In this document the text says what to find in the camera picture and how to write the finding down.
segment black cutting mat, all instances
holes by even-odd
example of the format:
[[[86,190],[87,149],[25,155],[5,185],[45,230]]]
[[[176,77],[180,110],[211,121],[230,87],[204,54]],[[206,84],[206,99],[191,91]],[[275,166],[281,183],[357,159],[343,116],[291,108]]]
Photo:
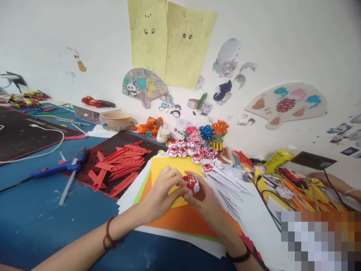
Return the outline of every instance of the black cutting mat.
[[[126,144],[133,144],[135,142],[139,142],[143,140],[143,143],[139,146],[148,150],[152,150],[151,153],[146,153],[143,155],[145,159],[145,163],[142,165],[141,169],[137,170],[137,172],[141,172],[143,168],[145,168],[147,162],[149,159],[151,159],[154,155],[158,153],[159,150],[167,150],[167,147],[164,145],[160,145],[154,141],[151,141],[147,139],[146,137],[143,137],[139,134],[133,133],[133,132],[119,132],[115,136],[103,141],[102,143],[98,144],[97,146],[91,148],[88,152],[88,159],[85,163],[83,169],[75,175],[75,179],[79,181],[80,183],[84,183],[88,186],[93,185],[92,179],[88,176],[89,171],[92,169],[97,175],[100,172],[100,169],[97,167],[94,167],[98,162],[99,159],[97,157],[98,151],[102,152],[105,157],[111,155],[116,151],[115,147],[124,147]],[[63,172],[65,175],[70,176],[70,173]],[[103,179],[103,183],[106,185],[106,188],[99,189],[101,193],[104,193],[106,195],[109,195],[110,192],[112,192],[113,188],[116,187],[118,184],[120,184],[125,178],[129,176],[129,174],[120,177],[114,181],[110,181],[110,174],[111,172],[107,172],[105,178]],[[126,190],[129,188],[126,187],[122,192],[120,192],[116,198],[120,198]]]
[[[0,161],[16,160],[60,142],[61,133],[31,127],[30,124],[60,130],[66,137],[80,134],[79,131],[46,120],[35,120],[32,116],[15,109],[0,107],[0,125],[4,125],[0,130]]]

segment yellow paper drawing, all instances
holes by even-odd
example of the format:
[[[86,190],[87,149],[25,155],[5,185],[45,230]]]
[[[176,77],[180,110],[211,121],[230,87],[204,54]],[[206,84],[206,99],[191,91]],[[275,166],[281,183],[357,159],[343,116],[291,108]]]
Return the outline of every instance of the yellow paper drawing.
[[[196,90],[216,16],[168,3],[167,85]]]
[[[164,78],[167,55],[167,1],[128,0],[133,68]]]
[[[200,172],[201,165],[194,164],[192,162],[192,158],[189,156],[186,158],[154,157],[152,158],[152,185],[158,178],[159,172],[163,168],[165,168],[166,165],[170,165],[171,168],[178,169],[183,176],[186,175],[184,171],[193,171],[199,175],[203,175]],[[171,194],[177,188],[177,186],[173,186],[172,189],[169,191],[169,194]],[[172,208],[187,204],[188,203],[183,198],[179,198],[173,203]]]

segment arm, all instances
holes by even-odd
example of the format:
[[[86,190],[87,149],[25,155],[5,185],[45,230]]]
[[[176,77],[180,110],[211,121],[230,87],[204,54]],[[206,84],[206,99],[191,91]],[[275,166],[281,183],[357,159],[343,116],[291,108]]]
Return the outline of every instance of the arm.
[[[168,191],[179,186],[172,194]],[[109,235],[120,240],[124,235],[142,224],[163,216],[177,198],[188,192],[187,184],[177,169],[166,166],[159,174],[147,197],[116,216],[109,224]],[[111,246],[105,238],[106,223],[67,245],[50,258],[35,267],[33,271],[86,271],[104,254],[103,240],[107,248]]]
[[[310,178],[319,179],[325,186],[331,188],[324,172],[314,172],[314,173],[309,174],[308,176]],[[337,178],[336,176],[333,176],[332,174],[327,174],[327,176],[337,192],[344,193],[344,192],[352,189],[352,186],[349,186],[347,183],[345,183],[340,178]],[[353,197],[354,199],[361,201],[361,191],[360,190],[352,191],[352,192],[348,193],[347,196]]]
[[[223,216],[212,188],[200,175],[191,171],[186,171],[185,173],[196,177],[199,180],[200,186],[200,191],[195,196],[184,195],[186,202],[193,205],[202,214],[232,258],[245,255],[247,251],[246,246],[232,228],[231,224],[229,224]],[[252,255],[245,262],[234,263],[234,265],[238,271],[263,270]]]

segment red bracelet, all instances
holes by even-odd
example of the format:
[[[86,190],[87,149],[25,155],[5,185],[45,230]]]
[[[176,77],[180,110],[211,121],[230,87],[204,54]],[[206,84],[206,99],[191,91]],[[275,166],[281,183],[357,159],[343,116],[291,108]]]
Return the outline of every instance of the red bracelet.
[[[119,243],[119,241],[120,240],[118,240],[118,241],[115,241],[115,240],[113,240],[111,237],[110,237],[110,234],[109,234],[109,225],[110,225],[110,222],[112,221],[114,219],[114,216],[111,218],[111,219],[109,219],[109,221],[108,221],[108,223],[106,224],[106,234],[105,234],[105,236],[104,236],[104,238],[103,238],[103,246],[104,246],[104,253],[106,253],[109,249],[111,249],[111,248],[113,248],[113,249],[115,249],[116,248],[116,246],[117,246],[117,244]],[[105,238],[109,241],[109,243],[111,244],[111,246],[110,247],[106,247],[106,245],[105,245]]]

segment hand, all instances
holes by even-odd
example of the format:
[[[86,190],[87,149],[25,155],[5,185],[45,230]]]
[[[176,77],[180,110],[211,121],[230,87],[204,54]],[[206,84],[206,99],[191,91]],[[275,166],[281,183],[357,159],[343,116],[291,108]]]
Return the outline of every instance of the hand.
[[[199,192],[194,196],[184,195],[185,201],[193,205],[214,230],[218,229],[224,221],[222,211],[219,209],[213,189],[198,174],[185,171],[186,174],[196,177],[199,181]]]
[[[325,186],[331,188],[324,172],[313,172],[313,173],[309,174],[308,176],[310,178],[319,179]],[[337,178],[336,176],[333,176],[332,174],[327,174],[327,176],[337,192],[344,193],[347,190],[352,189],[351,186],[349,186],[347,183],[345,183],[340,178]]]
[[[175,185],[179,188],[168,195],[169,190]],[[167,165],[161,170],[148,195],[140,203],[144,224],[162,217],[172,204],[187,192],[187,183],[183,180],[182,174]]]

